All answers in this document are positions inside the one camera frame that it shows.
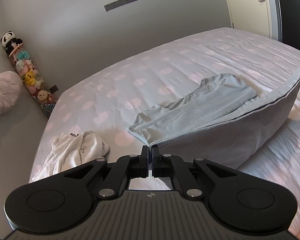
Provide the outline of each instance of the mattress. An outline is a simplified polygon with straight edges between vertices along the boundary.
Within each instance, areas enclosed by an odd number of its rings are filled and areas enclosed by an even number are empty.
[[[202,78],[233,74],[264,96],[300,66],[300,51],[256,34],[221,28],[194,34],[127,58],[65,91],[42,135],[31,178],[62,133],[92,130],[110,146],[106,156],[140,154],[128,131],[136,115],[156,102],[173,102]],[[298,200],[290,231],[300,231],[300,91],[284,125],[239,170],[281,184]],[[132,189],[167,189],[160,179],[133,179]]]

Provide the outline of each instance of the screw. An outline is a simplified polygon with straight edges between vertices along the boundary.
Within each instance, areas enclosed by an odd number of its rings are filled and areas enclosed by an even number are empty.
[[[99,195],[103,197],[110,197],[114,194],[114,190],[110,188],[103,188],[99,190]]]
[[[186,193],[190,197],[199,197],[202,195],[202,191],[197,188],[188,189]]]

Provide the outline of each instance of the white door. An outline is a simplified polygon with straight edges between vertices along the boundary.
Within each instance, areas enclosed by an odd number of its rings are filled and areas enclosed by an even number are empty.
[[[258,0],[227,0],[233,27],[269,37],[267,4]]]

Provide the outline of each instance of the white cloth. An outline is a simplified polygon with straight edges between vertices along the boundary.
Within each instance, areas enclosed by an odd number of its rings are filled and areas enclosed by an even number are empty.
[[[44,179],[81,164],[101,158],[109,151],[109,146],[92,131],[79,134],[62,134],[52,143],[52,151],[32,182]]]

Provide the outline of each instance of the bed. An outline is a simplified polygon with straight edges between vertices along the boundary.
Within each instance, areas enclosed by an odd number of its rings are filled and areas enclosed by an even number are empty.
[[[195,90],[202,78],[230,73],[262,96],[283,84],[300,66],[300,51],[260,35],[231,28],[194,34],[127,58],[65,91],[42,135],[30,181],[62,133],[96,131],[110,146],[106,156],[140,154],[143,142],[128,133],[141,111]],[[281,184],[298,200],[291,226],[300,231],[300,91],[284,125],[239,168]],[[133,179],[132,189],[168,189],[160,179]]]

